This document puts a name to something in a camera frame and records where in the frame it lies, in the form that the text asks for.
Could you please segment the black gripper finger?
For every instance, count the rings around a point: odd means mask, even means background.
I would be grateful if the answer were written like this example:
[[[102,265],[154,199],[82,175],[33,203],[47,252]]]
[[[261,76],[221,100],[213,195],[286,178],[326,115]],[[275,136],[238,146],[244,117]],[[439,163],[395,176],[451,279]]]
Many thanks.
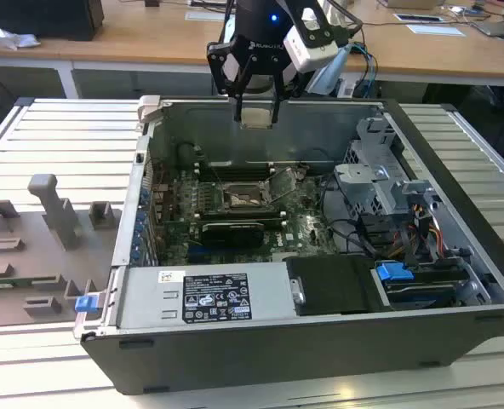
[[[293,89],[292,81],[296,74],[295,66],[290,59],[272,57],[272,80],[274,98],[272,102],[272,124],[278,122],[281,103],[289,98]]]
[[[243,36],[234,37],[229,43],[211,42],[207,45],[207,60],[220,94],[235,100],[234,120],[241,121],[243,94],[249,83],[249,41]],[[224,72],[224,65],[230,58],[236,61],[236,77],[230,79]]]

